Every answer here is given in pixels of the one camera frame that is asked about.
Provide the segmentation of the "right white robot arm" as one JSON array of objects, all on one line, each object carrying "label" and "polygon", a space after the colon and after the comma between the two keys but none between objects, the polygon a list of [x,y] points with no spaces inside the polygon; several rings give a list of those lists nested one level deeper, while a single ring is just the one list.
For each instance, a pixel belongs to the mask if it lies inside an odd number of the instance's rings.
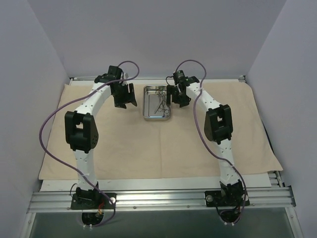
[{"label": "right white robot arm", "polygon": [[[220,199],[230,205],[238,198],[234,188],[242,188],[243,182],[234,165],[231,139],[233,132],[232,113],[228,104],[223,105],[214,99],[203,87],[197,77],[185,76],[182,70],[172,75],[174,85],[167,86],[166,105],[171,103],[185,107],[194,102],[194,121],[199,136],[206,146],[205,139],[216,146],[216,151],[210,153],[218,159],[220,169]],[[199,128],[196,107],[205,111],[204,135]]]}]

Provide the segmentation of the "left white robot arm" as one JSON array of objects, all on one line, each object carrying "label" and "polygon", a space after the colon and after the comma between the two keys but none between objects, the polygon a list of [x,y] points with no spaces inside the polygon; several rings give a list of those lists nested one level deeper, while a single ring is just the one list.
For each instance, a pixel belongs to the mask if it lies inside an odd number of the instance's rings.
[{"label": "left white robot arm", "polygon": [[74,151],[79,170],[76,195],[89,208],[96,207],[100,201],[93,161],[94,148],[99,140],[95,116],[110,96],[116,108],[126,109],[127,104],[137,106],[134,85],[126,83],[119,65],[111,65],[107,73],[97,76],[81,105],[64,116],[66,143]]}]

